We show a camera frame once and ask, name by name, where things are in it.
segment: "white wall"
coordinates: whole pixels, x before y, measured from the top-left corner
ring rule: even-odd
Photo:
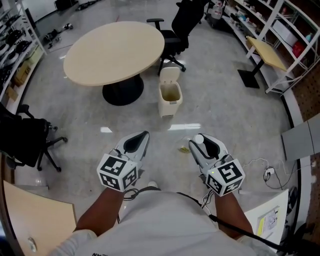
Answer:
[[[22,4],[25,9],[29,8],[35,22],[56,10],[55,0],[22,0]]]

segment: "black table base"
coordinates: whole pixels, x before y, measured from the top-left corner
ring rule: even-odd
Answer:
[[[136,101],[144,91],[144,81],[137,74],[127,80],[103,86],[104,99],[115,106],[125,106]]]
[[[262,67],[263,64],[264,64],[264,61],[260,60],[260,62],[255,66],[253,71],[238,69],[238,73],[245,87],[260,88],[255,78],[255,74],[259,71],[259,69]]]

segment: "small trash can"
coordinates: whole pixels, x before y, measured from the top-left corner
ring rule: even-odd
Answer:
[[[174,116],[183,101],[177,80],[180,68],[165,67],[160,72],[158,108],[160,117]]]

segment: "black chair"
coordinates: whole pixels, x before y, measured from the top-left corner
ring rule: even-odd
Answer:
[[[28,105],[20,105],[17,114],[24,113],[30,118],[22,118],[9,112],[0,103],[0,152],[6,155],[6,162],[11,169],[17,166],[34,167],[37,163],[38,171],[41,171],[41,160],[45,154],[54,168],[61,172],[48,148],[59,141],[67,142],[66,137],[48,140],[49,130],[57,130],[45,119],[36,119],[29,112]]]
[[[179,10],[172,21],[172,30],[161,30],[160,22],[162,18],[150,18],[146,22],[154,22],[155,27],[164,37],[164,49],[161,55],[161,64],[158,75],[164,65],[165,59],[168,59],[182,67],[181,71],[186,71],[183,64],[176,60],[175,55],[180,54],[189,47],[188,36],[192,29],[198,24],[204,15],[204,8],[201,4],[189,0],[183,0],[179,4]]]

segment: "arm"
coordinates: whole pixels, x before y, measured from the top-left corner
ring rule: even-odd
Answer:
[[[233,193],[226,194],[224,196],[215,196],[215,208],[216,208],[216,216],[233,226],[236,226],[240,229],[243,229],[247,232],[253,233],[250,222],[248,221],[245,213],[241,209],[238,204],[237,199],[235,198]],[[229,229],[223,225],[219,225],[219,229],[226,233],[229,237],[237,240],[242,236],[242,234]]]
[[[91,230],[102,235],[115,225],[123,199],[124,193],[106,188],[81,216],[74,231]]]

